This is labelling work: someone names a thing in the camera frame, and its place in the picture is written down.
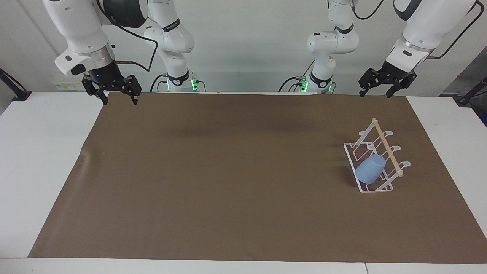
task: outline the white table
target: white table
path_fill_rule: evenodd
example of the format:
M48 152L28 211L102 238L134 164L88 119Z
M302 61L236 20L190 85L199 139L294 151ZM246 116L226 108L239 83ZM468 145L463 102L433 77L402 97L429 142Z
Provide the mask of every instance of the white table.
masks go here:
M450 98L408 100L487 235L487 128ZM25 259L101 107L83 92L37 92L0 116L0 273L487 273L487 265Z

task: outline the brown mat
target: brown mat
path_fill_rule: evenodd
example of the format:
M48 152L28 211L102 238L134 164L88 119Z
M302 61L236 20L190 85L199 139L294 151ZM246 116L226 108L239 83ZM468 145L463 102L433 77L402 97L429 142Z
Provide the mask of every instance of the brown mat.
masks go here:
M391 193L343 150L373 117L412 163ZM487 240L406 98L115 93L29 257L487 263Z

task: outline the drying rack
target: drying rack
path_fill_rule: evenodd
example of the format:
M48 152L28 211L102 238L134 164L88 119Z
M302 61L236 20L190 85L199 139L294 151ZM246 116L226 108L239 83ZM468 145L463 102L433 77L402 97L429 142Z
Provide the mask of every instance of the drying rack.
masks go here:
M365 141L367 136L376 129L377 134L379 137L375 139L373 142ZM343 147L345 148L345 152L347 153L348 160L350 161L350 166L352 167L352 170L354 172L354 177L357 182L358 189L362 193L377 193L377 192L389 192L393 191L394 187L392 185L392 182L398 178L404 176L403 169L406 167L411 166L410 162L404 161L404 162L397 162L396 157L394 156L394 152L401 150L400 146L390 146L389 143L387 142L387 137L392 136L394 132L392 131L382 131L382 129L379 126L379 121L377 119L372 119L372 123L369 125L367 130L359 132L360 138L357 140L357 142L354 143L345 143L343 144ZM365 147L365 152L358 155L357 150L359 148L364 148ZM385 149L385 152L382 154L378 154L377 149L383 147ZM360 161L365 157L365 156L370 156L373 154L378 154L381 155L382 157L386 158L386 168L382 171L382 174L379 176L379 180L382 182L382 184L376 188L375 190L370 190L369 185L366 185L364 183L361 183L356 174L355 174L355 169L360 165ZM393 168L391 171L387 171L387 163L392 163Z

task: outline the blue cup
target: blue cup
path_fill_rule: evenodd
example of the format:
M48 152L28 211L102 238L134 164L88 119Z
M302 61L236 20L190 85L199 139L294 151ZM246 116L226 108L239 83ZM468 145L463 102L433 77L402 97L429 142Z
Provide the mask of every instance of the blue cup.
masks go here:
M377 180L385 167L386 160L384 157L373 154L357 167L355 175L360 182L370 185Z

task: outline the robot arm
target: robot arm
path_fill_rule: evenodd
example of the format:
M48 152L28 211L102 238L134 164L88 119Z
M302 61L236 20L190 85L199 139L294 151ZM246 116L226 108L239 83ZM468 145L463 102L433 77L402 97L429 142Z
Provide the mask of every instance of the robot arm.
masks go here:
M186 65L183 53L194 48L193 35L181 24L174 0L149 0L149 11L158 26L148 27L144 37L159 43L157 53L167 69L168 90L196 91L193 73Z
M358 81L364 97L373 87L393 85L386 95L407 89L416 79L414 68L424 62L443 37L453 30L476 0L394 0L394 9L407 21L382 68L369 68Z
M121 75L108 37L101 29L102 20L106 18L98 9L97 2L42 1L68 43L68 49L55 60L60 71L67 76L85 74L82 83L86 92L100 98L104 104L108 103L104 91L125 93L136 104L142 88L134 75L126 78ZM103 0L100 4L105 14L121 26L140 27L147 17L144 0Z
M350 1L332 0L328 18L335 24L334 31L317 32L308 39L308 50L315 57L313 70L306 76L309 91L328 91L336 66L331 54L350 53L358 47Z

